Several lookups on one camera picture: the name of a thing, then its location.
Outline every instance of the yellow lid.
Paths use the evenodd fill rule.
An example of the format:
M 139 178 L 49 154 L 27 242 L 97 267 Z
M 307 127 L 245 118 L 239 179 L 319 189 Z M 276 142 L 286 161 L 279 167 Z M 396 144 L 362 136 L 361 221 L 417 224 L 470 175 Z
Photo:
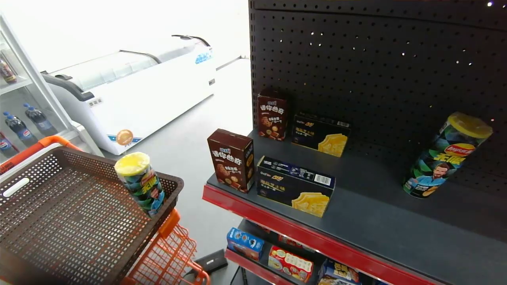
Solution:
M 488 138 L 493 133 L 493 128 L 486 125 L 481 119 L 460 112 L 452 113 L 447 121 L 455 129 L 471 137 Z
M 116 173 L 121 176 L 138 175 L 150 164 L 150 157 L 142 152 L 127 154 L 115 164 Z

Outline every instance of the red shelf edge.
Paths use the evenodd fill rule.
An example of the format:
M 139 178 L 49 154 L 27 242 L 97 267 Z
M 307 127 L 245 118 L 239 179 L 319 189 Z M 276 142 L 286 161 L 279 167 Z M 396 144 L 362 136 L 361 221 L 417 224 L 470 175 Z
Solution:
M 245 199 L 212 185 L 204 185 L 202 199 L 263 227 L 282 233 L 310 248 L 319 250 L 323 255 L 333 260 L 342 262 L 385 282 L 411 285 L 440 284 L 436 281 L 430 281 L 427 277 L 419 275 L 418 273 L 406 272 L 394 264 L 388 264 L 386 261 L 382 261 L 371 254 L 344 245 L 331 237 L 312 231 L 312 229 L 290 219 L 286 219 L 274 212 L 257 207 Z
M 267 282 L 271 282 L 277 285 L 294 285 L 294 283 L 287 281 L 286 279 L 280 277 L 278 274 L 275 274 L 267 270 L 266 268 L 260 266 L 254 261 L 249 260 L 248 258 L 245 258 L 228 248 L 225 250 L 225 257 L 228 260 L 237 263 L 239 266 L 250 271 L 251 273 L 266 280 Z

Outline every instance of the potato chip can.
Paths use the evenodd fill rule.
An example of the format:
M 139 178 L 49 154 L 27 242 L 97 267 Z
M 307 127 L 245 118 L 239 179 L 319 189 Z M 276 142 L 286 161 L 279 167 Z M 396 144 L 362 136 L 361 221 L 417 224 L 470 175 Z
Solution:
M 115 171 L 139 207 L 154 217 L 167 197 L 150 165 L 150 157 L 142 152 L 127 154 L 116 162 Z
M 452 113 L 405 177 L 405 192 L 417 198 L 429 197 L 492 133 L 481 119 Z

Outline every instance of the black pegboard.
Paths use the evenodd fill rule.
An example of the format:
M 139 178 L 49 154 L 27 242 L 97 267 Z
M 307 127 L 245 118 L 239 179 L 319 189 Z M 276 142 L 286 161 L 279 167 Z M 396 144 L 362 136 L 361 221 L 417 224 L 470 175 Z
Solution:
M 451 179 L 507 195 L 504 4 L 250 1 L 254 108 L 281 88 L 352 123 L 348 151 L 403 164 L 452 112 L 480 117 L 495 133 Z

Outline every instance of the barcode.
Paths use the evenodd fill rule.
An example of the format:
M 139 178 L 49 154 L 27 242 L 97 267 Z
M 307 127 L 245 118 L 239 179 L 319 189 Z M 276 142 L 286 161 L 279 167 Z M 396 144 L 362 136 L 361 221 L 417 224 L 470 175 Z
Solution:
M 327 186 L 331 185 L 331 178 L 326 177 L 326 176 L 322 176 L 322 175 L 319 175 L 319 174 L 315 175 L 314 181 L 322 183 L 322 184 L 326 184 Z
M 340 122 L 340 121 L 338 121 L 338 123 L 336 123 L 336 124 L 339 126 L 342 126 L 342 127 L 346 127 L 346 128 L 348 128 L 348 126 L 349 126 L 349 124 L 344 123 L 344 122 Z

